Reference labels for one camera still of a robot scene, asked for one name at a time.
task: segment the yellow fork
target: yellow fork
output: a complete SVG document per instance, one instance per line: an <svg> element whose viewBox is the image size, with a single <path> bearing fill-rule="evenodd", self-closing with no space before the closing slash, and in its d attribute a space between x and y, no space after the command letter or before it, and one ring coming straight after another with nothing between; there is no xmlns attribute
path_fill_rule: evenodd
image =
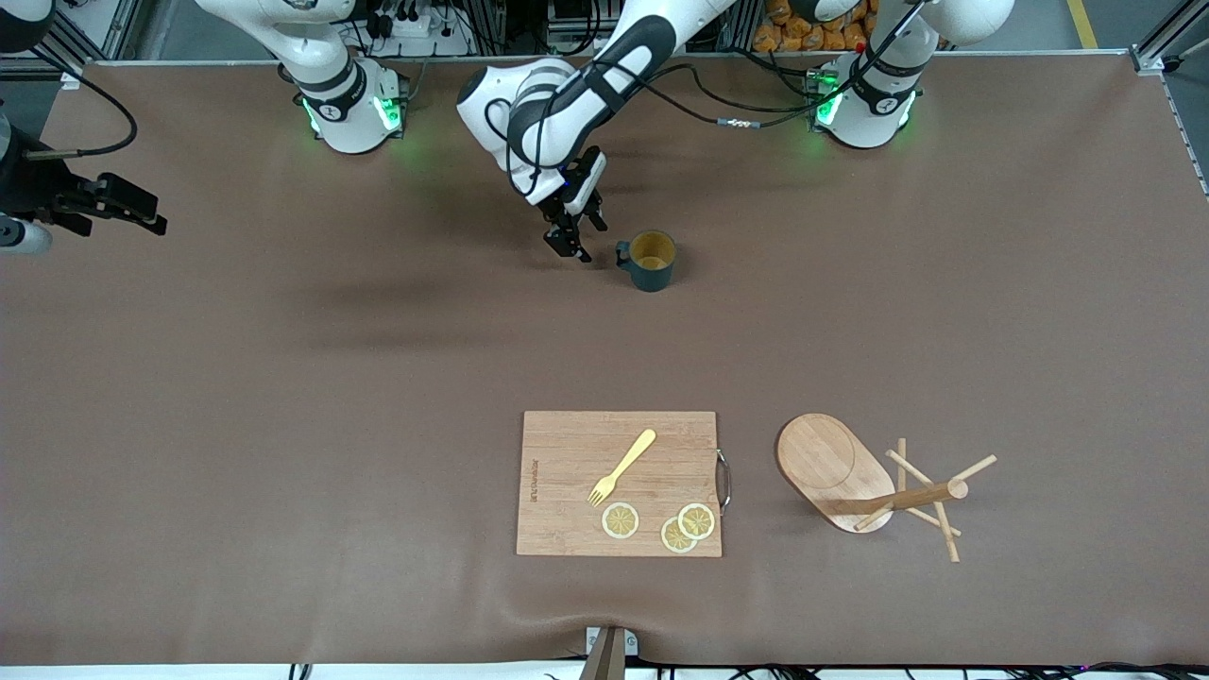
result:
<svg viewBox="0 0 1209 680"><path fill-rule="evenodd" d="M621 459L621 462L619 462L617 465L617 468L613 469L613 473L602 477L601 480L596 483L596 486L592 488L592 492L588 495L588 503L591 505L592 507L601 505L604 501L604 499L607 499L608 495L613 492L613 488L617 486L617 478L621 477L621 473L625 472L626 468L629 468L631 465L634 465L634 461L638 460L638 456L641 456L643 451L649 449L650 444L654 443L654 440L655 440L655 431L643 430L642 434L638 434L638 438L635 439L634 445L630 446L630 450L625 454L625 457Z"/></svg>

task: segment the cutting board handle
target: cutting board handle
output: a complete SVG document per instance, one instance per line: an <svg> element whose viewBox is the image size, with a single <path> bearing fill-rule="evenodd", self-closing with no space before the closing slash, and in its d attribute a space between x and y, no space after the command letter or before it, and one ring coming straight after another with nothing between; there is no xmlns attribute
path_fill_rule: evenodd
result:
<svg viewBox="0 0 1209 680"><path fill-rule="evenodd" d="M718 451L718 467L722 468L722 491L718 492L718 497L722 502L718 503L718 517L724 517L727 514L727 506L730 505L730 463L727 462L727 456L722 455L722 449Z"/></svg>

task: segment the wooden cutting board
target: wooden cutting board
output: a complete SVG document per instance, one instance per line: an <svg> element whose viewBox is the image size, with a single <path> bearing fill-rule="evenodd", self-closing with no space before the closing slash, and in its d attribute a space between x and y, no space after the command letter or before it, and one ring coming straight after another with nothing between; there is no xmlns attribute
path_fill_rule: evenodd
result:
<svg viewBox="0 0 1209 680"><path fill-rule="evenodd" d="M598 507L588 495L613 472L638 434L655 443L621 474ZM521 443L516 554L563 557L722 557L722 518L715 480L718 430L705 411L526 411ZM601 515L614 502L638 513L638 530L618 540ZM689 552L669 551L660 530L689 503L713 511L713 534Z"/></svg>

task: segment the table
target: table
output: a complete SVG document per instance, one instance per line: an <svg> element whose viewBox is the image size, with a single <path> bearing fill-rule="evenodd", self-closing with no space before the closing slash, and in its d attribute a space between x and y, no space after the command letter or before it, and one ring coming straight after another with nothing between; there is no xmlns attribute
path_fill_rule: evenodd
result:
<svg viewBox="0 0 1209 680"><path fill-rule="evenodd" d="M463 131L475 68L354 157L271 67L91 69L140 136L74 167L172 223L4 261L0 661L550 658L601 623L669 663L1205 661L1209 203L1159 80L938 58L868 152L637 97L592 138L584 266ZM46 139L121 132L73 92ZM656 295L607 257L647 227L682 243ZM717 411L725 557L516 557L526 409ZM950 508L960 565L797 495L774 443L811 411L937 477L1000 457Z"/></svg>

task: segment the wooden peg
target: wooden peg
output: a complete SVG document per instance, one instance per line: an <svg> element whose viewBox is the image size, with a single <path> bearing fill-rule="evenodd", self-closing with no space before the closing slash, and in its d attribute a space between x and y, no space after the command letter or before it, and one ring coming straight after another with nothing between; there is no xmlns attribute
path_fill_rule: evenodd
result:
<svg viewBox="0 0 1209 680"><path fill-rule="evenodd" d="M903 460L907 460L907 438L906 437L899 437L898 438L898 455L902 456ZM902 466L898 467L898 490L899 491L906 491L907 490L907 471Z"/></svg>
<svg viewBox="0 0 1209 680"><path fill-rule="evenodd" d="M942 529L942 530L943 530L943 528L941 526L941 520L939 520L939 519L936 519L935 517L932 517L932 515L930 515L930 514L927 514L926 512L924 512L924 511L921 511L921 509L919 509L919 508L903 508L903 509L904 509L904 511L906 511L907 513L909 513L909 514L913 514L913 515L915 515L915 517L918 517L918 518L922 519L924 521L926 521L926 523L931 524L932 526L935 526L935 528L937 528L937 529ZM949 526L949 531L953 531L953 535L954 535L954 536L956 536L956 537L959 537L959 538L961 537L961 531L958 531L958 528L956 528L956 526Z"/></svg>
<svg viewBox="0 0 1209 680"><path fill-rule="evenodd" d="M954 501L965 499L970 494L970 486L965 482L950 479L944 484L932 484L909 491L896 491L885 496L878 496L864 501L864 507L880 509L883 505L890 503L890 509L907 509L926 506L935 501Z"/></svg>
<svg viewBox="0 0 1209 680"><path fill-rule="evenodd" d="M932 503L936 507L936 517L941 520L941 532L944 534L944 544L949 548L949 561L959 563L961 558L958 557L958 542L953 540L953 528L949 526L949 515L944 512L944 503L936 501Z"/></svg>
<svg viewBox="0 0 1209 680"><path fill-rule="evenodd" d="M912 473L912 477L914 477L915 479L919 479L920 482L922 482L924 484L927 484L929 486L931 486L932 484L935 484L931 479L927 478L926 474L924 474L922 472L920 472L919 469L916 469L915 466L913 466L912 463L907 462L907 459L899 456L898 454L896 454L893 451L886 451L886 455L890 456L890 460L892 460L896 463L898 463L898 467L902 467L907 472Z"/></svg>
<svg viewBox="0 0 1209 680"><path fill-rule="evenodd" d="M886 503L886 505L881 506L880 508L873 511L873 514L870 514L869 517L862 519L861 521L857 521L856 523L856 530L857 531L864 531L870 524L873 524L874 521L881 519L883 517L885 517L886 514L889 514L890 511L892 511L892 509L895 509L895 505L893 503Z"/></svg>
<svg viewBox="0 0 1209 680"><path fill-rule="evenodd" d="M991 463L994 463L997 460L999 459L996 459L995 456L987 456L983 460L976 462L974 465L972 465L972 466L962 469L961 472L959 472L954 477L954 479L960 479L961 482L965 482L966 479L970 479L974 474L978 474L979 472L987 469L988 467L991 466Z"/></svg>

